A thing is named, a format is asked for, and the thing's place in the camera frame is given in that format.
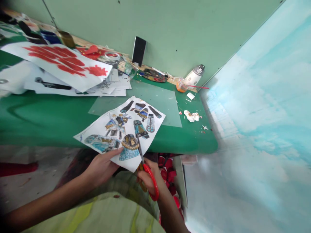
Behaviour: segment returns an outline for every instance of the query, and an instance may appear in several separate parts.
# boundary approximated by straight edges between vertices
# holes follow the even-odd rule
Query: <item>light blue wall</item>
[[[287,0],[207,86],[219,149],[185,166],[191,232],[311,232],[311,1]]]

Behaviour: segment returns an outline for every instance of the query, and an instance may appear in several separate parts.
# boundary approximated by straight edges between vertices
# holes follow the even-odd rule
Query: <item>green table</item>
[[[25,41],[22,36],[6,39],[0,43]],[[14,65],[22,59],[0,51],[0,69]],[[217,141],[211,130],[203,130],[202,125],[210,128],[208,118],[199,94],[192,102],[186,101],[186,93],[180,93],[170,83],[155,83],[140,76],[135,80],[175,91],[179,110],[198,112],[202,119],[189,122],[180,115],[182,128],[162,125],[148,151],[178,154],[207,154],[217,149]],[[98,116],[88,111],[97,97],[72,97],[56,94],[35,94],[27,91],[22,95],[11,95],[0,99],[0,144],[26,146],[81,147],[84,144],[73,138],[94,122]],[[115,98],[105,98],[105,107],[114,109]]]

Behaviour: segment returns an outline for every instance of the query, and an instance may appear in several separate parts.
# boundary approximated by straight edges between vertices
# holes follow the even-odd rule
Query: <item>green wall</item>
[[[45,0],[58,28],[132,55],[147,43],[143,63],[185,77],[197,64],[209,80],[277,9],[280,0]],[[51,24],[42,0],[9,7]]]

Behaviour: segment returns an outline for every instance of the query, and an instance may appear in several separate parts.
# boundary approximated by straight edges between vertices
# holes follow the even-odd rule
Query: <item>blue container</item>
[[[60,39],[54,32],[41,31],[40,33],[45,40],[50,42],[50,44],[61,44]]]

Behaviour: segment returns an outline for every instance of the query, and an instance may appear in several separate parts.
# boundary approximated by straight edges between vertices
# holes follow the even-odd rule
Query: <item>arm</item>
[[[159,188],[159,199],[158,205],[161,213],[161,222],[163,223],[164,229],[167,233],[188,233],[188,229],[177,209],[174,198],[172,197],[170,191],[166,187],[164,180],[160,174],[158,164],[145,159],[145,162],[150,167],[153,175],[155,176],[158,188]],[[155,193],[154,185],[150,178],[150,175],[145,171],[139,171],[137,176],[143,180],[146,188],[152,194]]]
[[[97,155],[80,176],[59,189],[44,195],[4,216],[14,231],[22,231],[60,214],[78,203],[87,193],[106,182],[118,169],[110,159],[123,148]]]

